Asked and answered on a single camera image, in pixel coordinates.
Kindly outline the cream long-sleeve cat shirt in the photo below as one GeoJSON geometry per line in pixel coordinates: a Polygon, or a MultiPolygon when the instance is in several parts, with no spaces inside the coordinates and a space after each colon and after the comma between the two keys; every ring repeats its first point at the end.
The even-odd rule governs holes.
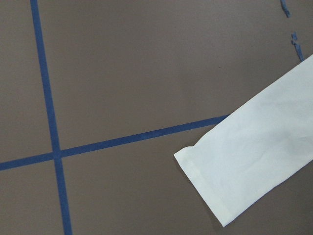
{"type": "Polygon", "coordinates": [[[232,222],[313,159],[313,59],[174,156],[218,221],[232,222]]]}

